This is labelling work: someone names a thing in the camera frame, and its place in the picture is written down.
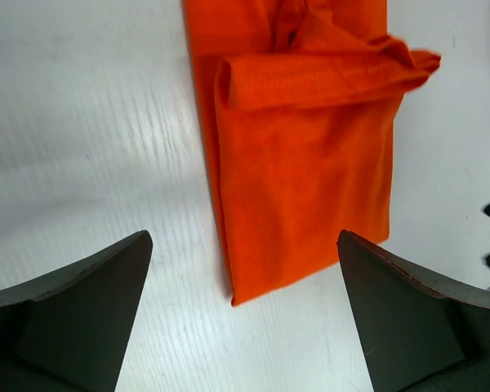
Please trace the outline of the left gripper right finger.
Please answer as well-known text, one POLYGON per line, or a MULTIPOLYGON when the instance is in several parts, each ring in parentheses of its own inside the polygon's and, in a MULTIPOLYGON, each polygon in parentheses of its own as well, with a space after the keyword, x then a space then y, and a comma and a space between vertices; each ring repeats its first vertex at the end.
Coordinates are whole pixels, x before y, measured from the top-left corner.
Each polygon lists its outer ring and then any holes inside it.
POLYGON ((490 291, 347 230, 337 248, 375 391, 490 391, 490 291))

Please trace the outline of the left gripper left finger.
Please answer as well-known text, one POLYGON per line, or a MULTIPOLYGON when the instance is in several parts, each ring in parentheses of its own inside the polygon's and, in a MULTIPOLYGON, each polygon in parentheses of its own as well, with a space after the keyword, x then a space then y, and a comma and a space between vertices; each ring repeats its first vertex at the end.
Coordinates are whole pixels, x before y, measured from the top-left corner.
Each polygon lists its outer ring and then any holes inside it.
POLYGON ((142 230, 0 291, 0 391, 113 391, 148 273, 142 230))

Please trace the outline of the orange t-shirt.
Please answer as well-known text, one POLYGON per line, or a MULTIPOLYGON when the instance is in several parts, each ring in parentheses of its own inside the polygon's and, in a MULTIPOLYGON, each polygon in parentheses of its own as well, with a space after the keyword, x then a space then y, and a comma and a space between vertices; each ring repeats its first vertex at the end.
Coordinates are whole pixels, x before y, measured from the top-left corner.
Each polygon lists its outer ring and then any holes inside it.
POLYGON ((220 248, 238 306, 336 263, 344 229, 390 234, 394 120, 438 54, 385 1, 187 1, 220 248))

